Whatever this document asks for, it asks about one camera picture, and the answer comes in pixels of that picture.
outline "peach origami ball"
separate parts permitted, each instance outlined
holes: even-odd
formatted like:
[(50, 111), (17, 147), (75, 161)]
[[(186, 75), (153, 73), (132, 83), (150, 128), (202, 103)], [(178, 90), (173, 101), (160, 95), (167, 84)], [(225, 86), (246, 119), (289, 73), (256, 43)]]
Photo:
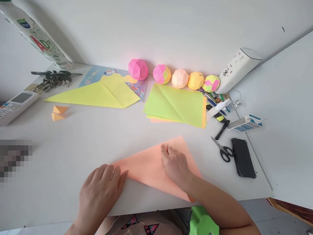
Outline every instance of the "peach origami ball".
[(185, 70), (175, 70), (172, 75), (172, 85), (175, 88), (183, 88), (188, 83), (188, 73)]
[(153, 77), (159, 84), (167, 84), (171, 78), (171, 71), (166, 65), (157, 65), (153, 69)]
[(219, 78), (215, 75), (207, 76), (202, 85), (203, 90), (206, 92), (213, 92), (219, 87)]
[(138, 81), (148, 77), (148, 67), (141, 59), (132, 59), (128, 64), (128, 71), (131, 77)]
[(189, 75), (189, 80), (188, 80), (187, 85), (191, 90), (197, 90), (203, 85), (203, 82), (204, 82), (204, 77), (202, 73), (192, 72)]

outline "phone case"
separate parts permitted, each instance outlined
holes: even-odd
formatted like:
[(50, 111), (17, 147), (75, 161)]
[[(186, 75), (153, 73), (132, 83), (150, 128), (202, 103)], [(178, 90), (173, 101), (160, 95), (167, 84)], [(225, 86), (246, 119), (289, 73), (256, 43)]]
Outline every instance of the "phone case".
[(255, 179), (257, 175), (254, 171), (247, 142), (237, 138), (232, 138), (231, 142), (238, 175), (243, 178)]

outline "cable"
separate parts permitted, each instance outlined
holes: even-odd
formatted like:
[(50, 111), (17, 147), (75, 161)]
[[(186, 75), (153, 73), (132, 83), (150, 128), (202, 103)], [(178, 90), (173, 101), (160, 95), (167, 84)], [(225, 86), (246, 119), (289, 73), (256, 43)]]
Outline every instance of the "cable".
[(234, 89), (230, 89), (229, 91), (231, 91), (231, 90), (239, 92), (240, 93), (240, 98), (239, 99), (241, 99), (241, 92), (240, 91), (234, 90)]

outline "clothing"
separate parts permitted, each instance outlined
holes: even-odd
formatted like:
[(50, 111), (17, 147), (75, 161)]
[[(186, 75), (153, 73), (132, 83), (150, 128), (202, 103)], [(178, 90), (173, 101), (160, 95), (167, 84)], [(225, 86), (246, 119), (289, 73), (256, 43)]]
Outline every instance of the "clothing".
[(120, 215), (106, 235), (189, 235), (191, 208)]

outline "remote display screen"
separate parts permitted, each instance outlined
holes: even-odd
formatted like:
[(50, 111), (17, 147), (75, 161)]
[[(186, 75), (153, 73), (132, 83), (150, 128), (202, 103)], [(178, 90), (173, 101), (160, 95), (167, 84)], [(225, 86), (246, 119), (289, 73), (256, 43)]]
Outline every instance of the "remote display screen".
[(29, 97), (31, 97), (32, 94), (28, 94), (28, 93), (21, 93), (19, 94), (17, 97), (15, 97), (14, 99), (12, 99), (12, 102), (16, 102), (16, 103), (23, 103), (25, 100), (27, 100)]

